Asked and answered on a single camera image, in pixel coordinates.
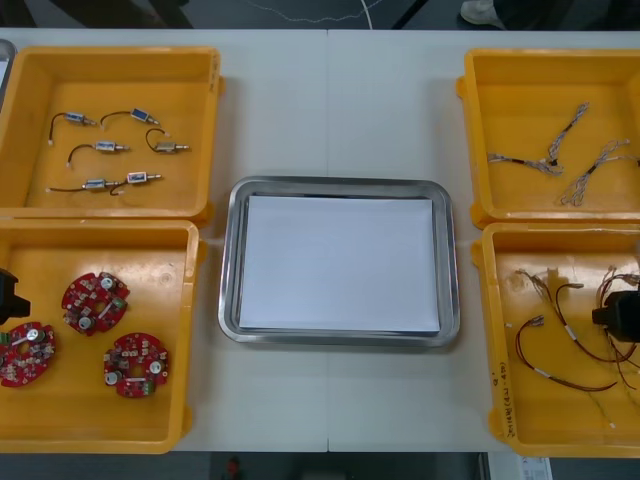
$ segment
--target capacitor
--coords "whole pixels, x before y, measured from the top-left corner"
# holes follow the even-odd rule
[[[154,375],[158,375],[162,370],[164,370],[164,363],[159,360],[154,360],[149,364],[149,371]]]
[[[113,297],[113,299],[111,300],[113,302],[113,305],[116,308],[124,308],[127,306],[127,302],[125,302],[122,298],[120,297]]]
[[[45,336],[46,333],[44,333],[44,330],[38,330],[37,328],[32,328],[27,331],[27,340],[30,342],[41,342]]]
[[[155,390],[156,390],[156,385],[151,380],[144,382],[144,384],[142,385],[142,394],[145,397],[148,397],[149,395],[151,395],[153,392],[155,392]]]
[[[102,280],[100,280],[100,286],[105,290],[111,290],[113,287],[113,280],[109,277],[102,277]]]
[[[109,385],[110,387],[115,385],[122,378],[122,373],[116,372],[107,372],[104,374],[104,383]]]
[[[81,317],[80,320],[78,320],[78,327],[80,327],[81,330],[89,330],[93,327],[94,323],[95,322],[89,317]]]

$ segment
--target white paper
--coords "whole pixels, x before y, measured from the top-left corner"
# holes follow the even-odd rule
[[[431,200],[253,196],[240,326],[440,330]]]

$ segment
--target round circuit board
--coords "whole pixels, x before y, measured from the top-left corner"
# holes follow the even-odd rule
[[[28,322],[0,333],[0,377],[3,387],[22,387],[49,367],[56,351],[51,325]]]
[[[129,398],[152,395],[167,383],[169,352],[162,342],[146,333],[130,333],[114,342],[104,355],[104,383]]]
[[[87,273],[64,292],[64,321],[89,337],[95,332],[106,332],[125,314],[128,296],[127,286],[113,275]]]

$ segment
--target floor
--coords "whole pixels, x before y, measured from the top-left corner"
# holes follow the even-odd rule
[[[79,22],[50,1],[25,1],[39,27],[82,27]],[[147,11],[153,11],[148,0],[131,1]],[[369,11],[375,29],[390,29],[414,2],[414,0],[366,1],[371,5]],[[405,29],[478,28],[466,23],[458,15],[462,2],[463,0],[429,0]],[[608,3],[609,0],[574,0],[560,29],[584,30],[604,14]],[[195,28],[368,28],[359,0],[188,0],[182,7],[182,11]]]

